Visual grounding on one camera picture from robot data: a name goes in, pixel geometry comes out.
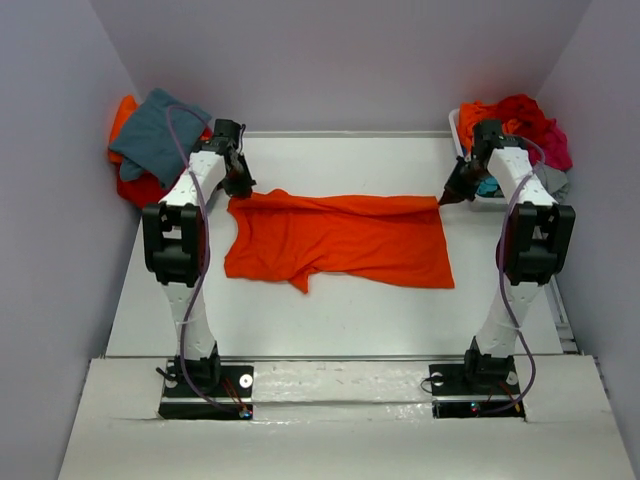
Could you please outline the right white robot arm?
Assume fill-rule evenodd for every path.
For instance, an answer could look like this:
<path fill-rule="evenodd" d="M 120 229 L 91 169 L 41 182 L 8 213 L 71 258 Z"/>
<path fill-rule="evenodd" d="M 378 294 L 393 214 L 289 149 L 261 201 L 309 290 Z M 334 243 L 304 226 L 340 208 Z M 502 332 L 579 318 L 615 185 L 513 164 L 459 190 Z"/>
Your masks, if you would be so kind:
<path fill-rule="evenodd" d="M 507 201 L 496 247 L 498 290 L 487 318 L 465 352 L 459 377 L 473 392 L 504 383 L 514 371 L 516 339 L 533 300 L 564 267 L 576 213 L 547 191 L 529 159 L 525 139 L 497 119 L 473 127 L 470 153 L 456 160 L 441 206 L 472 202 L 491 177 Z"/>

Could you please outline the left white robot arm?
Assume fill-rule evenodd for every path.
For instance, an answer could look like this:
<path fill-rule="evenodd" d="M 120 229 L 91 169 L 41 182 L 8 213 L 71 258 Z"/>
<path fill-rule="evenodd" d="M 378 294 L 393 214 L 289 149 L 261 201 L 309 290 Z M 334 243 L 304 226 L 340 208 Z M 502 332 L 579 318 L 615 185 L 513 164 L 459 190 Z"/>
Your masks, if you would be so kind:
<path fill-rule="evenodd" d="M 177 335 L 173 365 L 163 372 L 174 387 L 196 396 L 215 392 L 221 383 L 217 341 L 210 329 L 203 283 L 210 262 L 206 205 L 222 190 L 230 198 L 248 198 L 253 179 L 242 153 L 243 124 L 214 122 L 212 137 L 197 141 L 186 170 L 159 202 L 142 212 L 145 265 L 162 286 Z"/>

